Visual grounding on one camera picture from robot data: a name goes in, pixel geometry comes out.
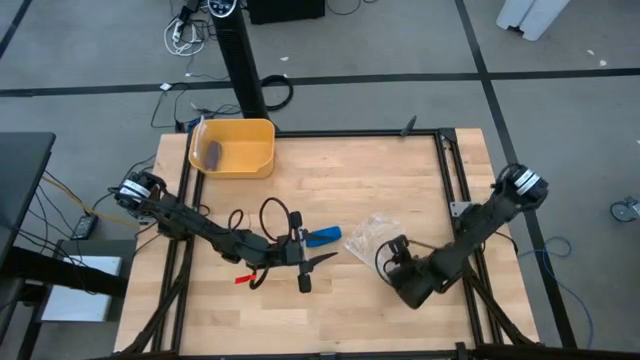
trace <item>caster wheel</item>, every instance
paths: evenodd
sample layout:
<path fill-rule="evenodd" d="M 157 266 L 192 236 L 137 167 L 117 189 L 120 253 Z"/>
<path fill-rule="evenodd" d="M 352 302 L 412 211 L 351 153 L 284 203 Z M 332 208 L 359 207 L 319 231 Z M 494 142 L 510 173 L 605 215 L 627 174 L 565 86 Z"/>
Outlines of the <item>caster wheel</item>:
<path fill-rule="evenodd" d="M 618 201 L 611 205 L 611 215 L 620 222 L 632 222 L 636 218 L 633 216 L 633 210 L 624 201 Z"/>

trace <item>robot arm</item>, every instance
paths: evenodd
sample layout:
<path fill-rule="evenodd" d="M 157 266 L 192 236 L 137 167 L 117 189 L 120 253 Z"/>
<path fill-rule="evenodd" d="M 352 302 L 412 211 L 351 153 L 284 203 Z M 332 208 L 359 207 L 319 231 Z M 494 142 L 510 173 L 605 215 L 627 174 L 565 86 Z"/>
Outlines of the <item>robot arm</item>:
<path fill-rule="evenodd" d="M 513 164 L 498 176 L 491 198 L 468 207 L 458 218 L 455 242 L 414 258 L 404 236 L 389 243 L 392 261 L 398 266 L 387 272 L 402 300 L 417 309 L 433 291 L 443 293 L 463 274 L 469 256 L 502 225 L 522 211 L 537 209 L 547 196 L 547 182 L 526 166 Z"/>
<path fill-rule="evenodd" d="M 254 275 L 257 270 L 264 269 L 260 280 L 250 283 L 252 289 L 260 286 L 269 268 L 298 265 L 300 291 L 309 292 L 311 282 L 308 273 L 316 264 L 336 254 L 326 254 L 308 261 L 305 259 L 303 239 L 297 236 L 302 228 L 302 216 L 299 212 L 289 214 L 285 211 L 289 222 L 288 234 L 278 237 L 276 242 L 270 242 L 251 230 L 238 230 L 237 225 L 231 227 L 231 218 L 228 228 L 217 225 L 182 204 L 167 191 L 161 178 L 147 172 L 131 174 L 118 188 L 110 191 L 115 194 L 118 205 L 127 209 L 131 215 L 155 218 L 158 221 L 158 232 L 168 238 L 185 240 L 197 235 L 208 241 L 226 261 L 237 264 L 244 260 L 247 267 L 254 271 Z"/>

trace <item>yellow cable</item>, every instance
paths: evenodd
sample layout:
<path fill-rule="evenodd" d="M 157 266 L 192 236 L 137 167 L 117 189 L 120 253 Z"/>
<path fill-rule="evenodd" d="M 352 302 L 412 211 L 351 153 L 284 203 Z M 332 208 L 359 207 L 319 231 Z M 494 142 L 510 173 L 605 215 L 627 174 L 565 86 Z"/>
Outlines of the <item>yellow cable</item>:
<path fill-rule="evenodd" d="M 129 227 L 132 227 L 132 228 L 134 228 L 134 229 L 139 229 L 139 228 L 140 228 L 140 226 L 139 226 L 139 225 L 137 225 L 137 224 L 130 223 L 130 222 L 126 221 L 126 220 L 122 220 L 122 219 L 119 219 L 119 218 L 117 218 L 117 217 L 113 217 L 113 216 L 111 216 L 111 215 L 103 214 L 103 213 L 101 213 L 101 212 L 97 212 L 97 211 L 95 211 L 95 210 L 93 210 L 93 209 L 89 208 L 89 207 L 88 207 L 87 205 L 85 205 L 85 204 L 84 204 L 80 199 L 78 199 L 77 197 L 73 196 L 73 194 L 71 194 L 71 193 L 69 192 L 69 190 L 65 189 L 65 188 L 64 188 L 64 186 L 60 185 L 59 183 L 57 183 L 57 182 L 56 182 L 56 181 L 54 181 L 54 180 L 49 179 L 49 178 L 48 178 L 48 177 L 46 177 L 46 176 L 43 176 L 43 177 L 42 177 L 42 180 L 44 180 L 44 181 L 48 182 L 49 184 L 51 184 L 51 185 L 53 185 L 53 186 L 57 187 L 57 188 L 58 188 L 58 189 L 60 189 L 60 190 L 62 190 L 62 192 L 64 192 L 64 193 L 65 193 L 65 194 L 66 194 L 66 195 L 67 195 L 71 200 L 73 200 L 75 203 L 77 203 L 78 205 L 80 205 L 80 206 L 84 209 L 84 211 L 88 212 L 89 214 L 93 214 L 93 215 L 96 215 L 96 216 L 97 216 L 97 217 L 99 217 L 99 218 L 106 219 L 106 220 L 111 220 L 111 221 L 113 221 L 113 222 L 117 222 L 117 223 L 120 223 L 120 224 L 122 224 L 122 225 L 126 225 L 126 226 L 129 226 Z"/>

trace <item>yellow plastic container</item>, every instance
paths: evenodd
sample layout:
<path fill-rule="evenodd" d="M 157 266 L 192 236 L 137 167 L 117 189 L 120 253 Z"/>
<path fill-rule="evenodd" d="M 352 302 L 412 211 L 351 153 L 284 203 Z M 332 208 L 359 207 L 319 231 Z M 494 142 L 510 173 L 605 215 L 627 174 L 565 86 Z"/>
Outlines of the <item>yellow plastic container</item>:
<path fill-rule="evenodd" d="M 206 120 L 193 129 L 189 162 L 205 175 L 222 179 L 263 179 L 274 165 L 276 130 L 265 119 Z M 216 170 L 207 169 L 204 156 L 212 142 L 221 145 Z"/>

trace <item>red object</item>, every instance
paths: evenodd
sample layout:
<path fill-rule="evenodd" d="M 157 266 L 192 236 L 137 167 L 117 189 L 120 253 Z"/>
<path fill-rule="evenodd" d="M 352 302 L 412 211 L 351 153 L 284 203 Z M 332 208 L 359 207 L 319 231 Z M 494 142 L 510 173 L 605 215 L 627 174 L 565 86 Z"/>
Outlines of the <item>red object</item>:
<path fill-rule="evenodd" d="M 247 281 L 251 281 L 251 280 L 255 280 L 255 279 L 256 279 L 256 275 L 255 274 L 246 275 L 246 276 L 240 276 L 239 278 L 236 278 L 236 284 L 246 283 Z"/>

